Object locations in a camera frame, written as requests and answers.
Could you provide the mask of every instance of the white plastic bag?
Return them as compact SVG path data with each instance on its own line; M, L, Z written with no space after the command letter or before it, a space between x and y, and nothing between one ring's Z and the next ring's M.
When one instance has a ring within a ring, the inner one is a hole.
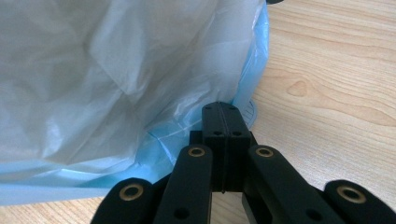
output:
M259 0L2 1L0 204L167 175L203 105L247 105L267 42Z

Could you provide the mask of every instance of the wooden table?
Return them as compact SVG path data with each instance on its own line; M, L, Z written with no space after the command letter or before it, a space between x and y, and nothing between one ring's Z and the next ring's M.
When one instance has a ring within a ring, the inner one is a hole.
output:
M259 143L319 189L348 179L395 210L396 2L286 0L269 15ZM99 202L0 207L0 223L89 223ZM214 195L212 223L247 223L240 194Z

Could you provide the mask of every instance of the wooden surface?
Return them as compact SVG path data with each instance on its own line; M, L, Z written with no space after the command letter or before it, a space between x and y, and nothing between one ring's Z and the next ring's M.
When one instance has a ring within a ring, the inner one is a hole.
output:
M396 209L396 2L269 6L270 59L254 100L259 143L313 186L349 179ZM0 223L89 223L100 198L0 207ZM247 223L215 194L212 223Z

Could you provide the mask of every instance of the light wood tabletop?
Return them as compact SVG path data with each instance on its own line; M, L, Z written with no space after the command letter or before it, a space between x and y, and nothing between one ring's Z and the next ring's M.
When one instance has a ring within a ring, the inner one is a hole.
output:
M258 142L318 189L348 179L396 210L396 1L286 0L268 11ZM212 223L248 223L240 197L214 194ZM89 223L101 200L0 207L0 223Z

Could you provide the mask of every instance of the plastic bag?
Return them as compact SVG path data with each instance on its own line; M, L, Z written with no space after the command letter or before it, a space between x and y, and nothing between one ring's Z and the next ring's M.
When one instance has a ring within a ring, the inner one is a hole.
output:
M0 204L155 182L267 60L263 1L2 1L0 30Z

